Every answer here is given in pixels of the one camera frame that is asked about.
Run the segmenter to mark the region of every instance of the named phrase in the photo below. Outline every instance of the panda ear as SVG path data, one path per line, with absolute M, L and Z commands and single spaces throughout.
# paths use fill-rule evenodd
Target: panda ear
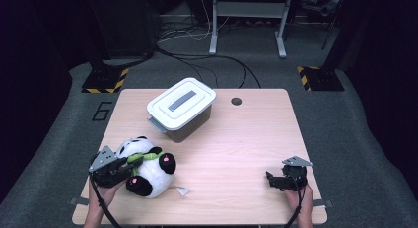
M 150 151 L 148 153 L 155 153 L 155 154 L 160 154 L 160 152 L 162 152 L 163 149 L 161 149 L 161 147 L 153 147 L 150 149 Z

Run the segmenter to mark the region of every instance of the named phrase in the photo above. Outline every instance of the yellow black hazard tape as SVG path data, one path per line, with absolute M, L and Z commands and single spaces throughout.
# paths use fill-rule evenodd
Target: yellow black hazard tape
M 83 93 L 117 93 L 119 92 L 120 88 L 123 85 L 123 82 L 125 81 L 126 75 L 128 74 L 129 69 L 124 69 L 119 76 L 119 79 L 117 82 L 115 82 L 114 86 L 111 86 L 109 88 L 83 88 Z
M 298 72 L 299 76 L 301 77 L 302 85 L 304 85 L 304 88 L 306 91 L 310 91 L 312 87 L 310 86 L 310 83 L 308 81 L 308 76 L 305 73 L 306 69 L 317 69 L 319 70 L 319 67 L 305 67 L 305 66 L 298 66 Z

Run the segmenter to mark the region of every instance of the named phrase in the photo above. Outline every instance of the white plastic container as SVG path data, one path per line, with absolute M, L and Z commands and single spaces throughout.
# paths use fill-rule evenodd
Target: white plastic container
M 209 119 L 215 99 L 213 89 L 185 78 L 148 104 L 148 120 L 172 141 L 181 142 Z

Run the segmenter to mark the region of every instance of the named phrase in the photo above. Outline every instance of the camera mount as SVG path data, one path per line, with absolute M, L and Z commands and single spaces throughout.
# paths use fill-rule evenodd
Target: camera mount
M 271 187 L 297 191 L 308 183 L 307 166 L 313 166 L 312 162 L 294 156 L 282 161 L 282 163 L 285 164 L 282 169 L 284 177 L 274 177 L 271 173 L 265 172 Z

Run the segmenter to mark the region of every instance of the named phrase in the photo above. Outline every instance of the wooden table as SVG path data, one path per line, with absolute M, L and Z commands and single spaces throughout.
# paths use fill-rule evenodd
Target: wooden table
M 126 139 L 145 135 L 177 162 L 174 186 L 147 199 L 122 187 L 109 210 L 119 224 L 138 225 L 267 225 L 285 224 L 293 214 L 281 191 L 271 188 L 265 172 L 282 176 L 282 161 L 292 156 L 310 160 L 285 90 L 216 89 L 209 120 L 181 143 L 157 131 L 147 118 L 148 103 L 164 89 L 120 93 L 100 150 L 117 150 Z M 235 106 L 232 98 L 240 98 Z M 308 167 L 314 199 L 320 199 L 314 172 Z M 88 184 L 81 197 L 88 197 Z M 83 224 L 88 207 L 77 205 L 73 222 Z M 313 223 L 322 224 L 323 206 L 313 208 Z M 109 224 L 104 218 L 103 224 Z

